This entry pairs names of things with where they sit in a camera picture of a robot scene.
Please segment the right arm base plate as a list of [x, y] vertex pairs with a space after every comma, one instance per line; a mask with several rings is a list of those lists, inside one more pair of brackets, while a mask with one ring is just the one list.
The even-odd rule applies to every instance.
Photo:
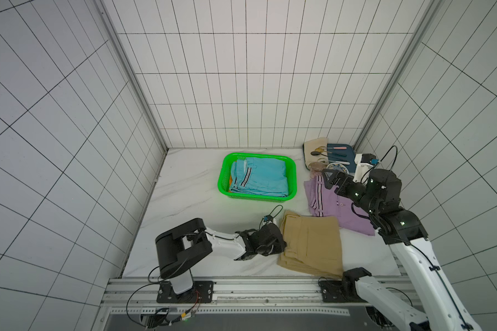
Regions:
[[318, 286], [324, 303], [365, 303], [350, 285], [343, 285], [342, 281], [321, 278]]

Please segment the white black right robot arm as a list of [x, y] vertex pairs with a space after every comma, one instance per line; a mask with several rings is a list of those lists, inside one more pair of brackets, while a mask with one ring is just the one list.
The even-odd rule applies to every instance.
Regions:
[[415, 309], [364, 268], [342, 276], [342, 297], [373, 306], [399, 330], [480, 330], [440, 267], [420, 219], [400, 206], [402, 182], [390, 170], [372, 169], [366, 183], [339, 170], [323, 170], [324, 185], [367, 213], [386, 245], [402, 263], [422, 303]]

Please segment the teal pants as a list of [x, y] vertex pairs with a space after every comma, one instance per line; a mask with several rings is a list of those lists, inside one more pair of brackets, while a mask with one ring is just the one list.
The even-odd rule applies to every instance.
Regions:
[[232, 164], [232, 193], [265, 197], [287, 197], [289, 185], [286, 164], [274, 158], [247, 157]]

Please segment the tan pants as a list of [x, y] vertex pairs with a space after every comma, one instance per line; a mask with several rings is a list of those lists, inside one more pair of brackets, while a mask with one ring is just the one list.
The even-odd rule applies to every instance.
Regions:
[[279, 266], [313, 276], [342, 277], [342, 242], [336, 217], [305, 217], [288, 210], [280, 230], [287, 247], [278, 258]]

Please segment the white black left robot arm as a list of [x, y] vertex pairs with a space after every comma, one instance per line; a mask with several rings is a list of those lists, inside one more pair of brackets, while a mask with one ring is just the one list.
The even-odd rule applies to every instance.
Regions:
[[205, 257], [217, 254], [234, 261], [248, 261], [257, 255], [279, 255], [287, 247], [282, 232], [267, 216], [258, 229], [221, 233], [194, 218], [155, 238], [160, 279], [168, 282], [175, 295], [192, 291], [191, 269]]

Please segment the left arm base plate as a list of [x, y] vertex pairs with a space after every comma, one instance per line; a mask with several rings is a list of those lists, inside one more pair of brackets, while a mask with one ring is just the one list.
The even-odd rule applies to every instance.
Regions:
[[193, 287], [176, 294], [171, 283], [163, 281], [157, 293], [157, 303], [211, 303], [214, 293], [213, 281], [196, 281]]

